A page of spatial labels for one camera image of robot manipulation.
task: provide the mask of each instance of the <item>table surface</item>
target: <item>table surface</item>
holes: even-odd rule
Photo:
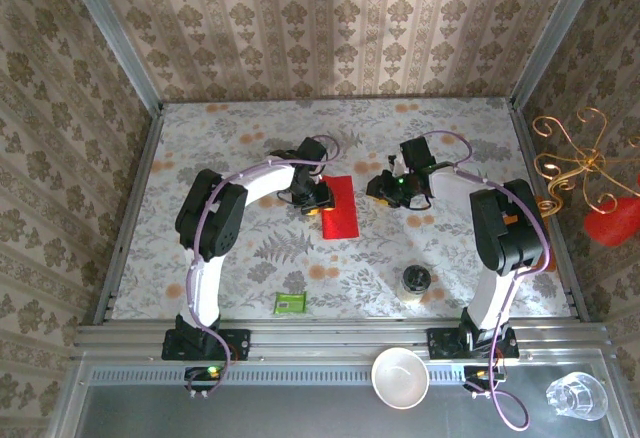
[[[268,196],[249,206],[240,237],[225,260],[220,308],[225,319],[274,318],[276,292],[307,292],[296,318],[458,317],[472,298],[481,262],[469,220],[446,201],[426,212],[392,210],[365,196],[367,182],[387,167],[387,155],[421,133],[462,133],[474,152],[464,168],[495,181],[527,179],[502,98],[174,104],[164,110],[158,144],[112,319],[171,318],[186,311],[186,261],[174,230],[198,171],[223,175],[292,149],[304,137],[334,136],[342,147],[331,176],[352,175],[360,237],[324,240],[321,217]],[[465,148],[430,136],[438,161]],[[433,283],[420,303],[401,302],[402,271],[421,264]],[[512,316],[568,316],[557,273],[526,280]]]
[[[577,370],[591,372],[586,365],[509,370],[501,387],[529,411],[531,426],[523,433],[509,430],[490,400],[473,400],[461,386],[431,386],[422,403],[405,411],[384,405],[370,386],[229,385],[208,400],[192,400],[177,386],[92,386],[76,437],[612,437],[608,417],[589,422],[557,416],[547,404],[547,386]],[[521,422],[522,412],[510,400],[503,408]]]

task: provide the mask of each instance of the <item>metal frame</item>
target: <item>metal frame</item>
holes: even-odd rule
[[[184,386],[184,365],[102,365],[93,367],[90,386],[174,385]],[[460,386],[464,366],[429,364],[430,386]],[[211,385],[207,381],[193,385]],[[234,365],[225,375],[227,386],[372,386],[370,365]]]
[[[510,367],[590,366],[592,374],[603,382],[610,398],[607,419],[613,436],[638,436],[637,418],[603,324],[581,323],[575,318],[516,318],[511,323],[518,336],[521,358],[510,360]],[[139,373],[141,367],[162,372],[181,366],[210,365],[210,362],[164,362],[160,359],[164,333],[171,324],[166,320],[133,320],[81,327],[73,356],[75,365],[69,372],[52,417],[49,436],[75,436],[88,387],[104,385],[99,380],[92,381],[92,376],[96,376],[93,375],[95,370],[113,370],[117,365],[124,372],[133,370]],[[478,360],[430,363],[426,329],[455,324],[455,320],[374,319],[349,322],[315,320],[312,324],[306,320],[229,321],[222,326],[253,330],[249,360],[234,365],[236,371],[292,366],[314,366],[319,370],[335,370],[336,367],[362,369],[391,346],[402,346],[416,352],[425,359],[427,367],[483,365],[484,362]]]
[[[91,13],[93,21],[100,28],[120,66],[131,80],[138,97],[152,116],[157,115],[160,111],[160,95],[109,0],[82,1]]]
[[[140,164],[138,165],[138,171],[136,177],[133,180],[133,186],[131,187],[131,194],[129,201],[127,202],[127,208],[122,218],[122,225],[118,232],[118,238],[113,248],[113,254],[109,261],[109,268],[107,268],[107,274],[105,277],[102,293],[98,300],[98,305],[93,317],[93,324],[100,325],[107,313],[109,302],[115,297],[120,286],[120,280],[122,279],[122,273],[124,272],[124,265],[127,261],[127,255],[129,254],[129,248],[131,247],[131,240],[133,239],[133,232],[138,222],[138,214],[140,213],[140,207],[142,206],[142,199],[144,197],[144,190],[147,186],[147,180],[149,179],[149,173],[151,172],[151,165],[153,164],[153,158],[156,154],[156,148],[160,142],[160,134],[162,132],[162,125],[164,124],[164,112],[160,112],[160,115],[151,122],[149,133],[145,141],[142,156],[140,157]]]
[[[522,108],[527,103],[584,1],[558,0],[558,4],[511,92],[510,101],[516,108]]]
[[[520,142],[520,150],[522,151],[522,156],[524,157],[524,162],[527,166],[527,172],[529,174],[533,191],[538,196],[548,198],[549,194],[547,191],[547,185],[544,179],[538,175],[533,166],[533,160],[536,157],[536,152],[522,111],[511,107],[510,113],[513,127],[516,130],[516,136]],[[573,299],[573,303],[569,303],[569,306],[573,306],[575,308],[578,313],[578,317],[582,321],[590,321],[589,312],[587,311],[584,297],[580,291],[578,278],[573,270],[569,251],[567,250],[567,245],[562,237],[562,231],[560,230],[560,224],[558,223],[558,218],[556,216],[551,216],[549,218],[549,232],[551,248],[553,249],[556,257],[556,265],[560,272],[560,279],[566,289],[569,290],[567,300],[569,301],[570,298]]]

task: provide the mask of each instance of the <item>white bowl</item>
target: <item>white bowl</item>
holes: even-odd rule
[[[373,389],[396,410],[413,408],[427,394],[429,373],[422,359],[405,348],[380,353],[371,370]]]

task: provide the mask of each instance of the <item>red heart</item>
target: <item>red heart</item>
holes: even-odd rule
[[[611,200],[600,206],[603,211],[612,208]],[[618,198],[618,208],[612,213],[591,211],[584,219],[584,229],[592,240],[601,245],[621,245],[640,230],[640,198]]]

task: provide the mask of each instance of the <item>black mounting bracket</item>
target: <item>black mounting bracket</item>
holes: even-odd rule
[[[504,187],[520,198],[545,230],[529,184],[521,179]],[[482,263],[500,276],[523,266],[535,266],[542,255],[542,243],[524,212],[498,190],[481,190],[470,195],[476,247]],[[512,222],[505,223],[505,217]]]
[[[189,194],[176,218],[176,231],[180,244],[193,248],[196,228],[204,206],[213,188],[222,181],[222,176],[211,170],[202,170],[191,185]],[[247,190],[241,185],[228,183],[222,188],[215,203],[217,211],[209,212],[200,236],[200,255],[205,261],[214,256],[224,256],[238,239],[238,231],[247,202]]]
[[[271,155],[283,159],[299,159],[307,161],[321,161],[327,155],[327,149],[322,143],[313,138],[305,138],[297,150],[278,150],[271,152]],[[331,188],[325,182],[316,183],[311,172],[315,165],[295,165],[295,172],[289,192],[291,192],[291,203],[303,215],[313,215],[320,210],[333,209],[336,206],[335,198]]]
[[[393,176],[391,171],[384,170],[369,181],[366,194],[391,208],[408,209],[413,209],[411,208],[411,200],[414,197],[423,195],[426,206],[420,210],[427,210],[431,208],[429,199],[433,198],[429,186],[429,175],[440,168],[451,166],[451,163],[436,163],[424,136],[401,143],[400,149],[409,172],[402,176]],[[395,161],[396,155],[390,155],[389,165],[391,168],[394,167]]]
[[[499,382],[506,381],[506,374],[500,373],[497,367],[493,368],[493,381],[494,386],[497,386]],[[478,392],[478,390],[471,386],[470,383],[473,383],[478,388],[481,388],[484,391],[489,391],[489,367],[488,366],[465,366],[464,367],[464,381],[465,383],[462,387],[473,392]]]
[[[513,328],[505,323],[496,344],[504,358],[519,358],[518,341]],[[430,328],[427,330],[427,345],[430,360],[489,359],[491,340],[469,346],[461,327]]]
[[[251,349],[250,330],[220,330],[218,323],[211,327],[227,342],[233,361],[247,361]],[[165,361],[224,361],[224,350],[213,336],[189,325],[181,315],[176,316],[173,330],[167,330],[162,344]]]

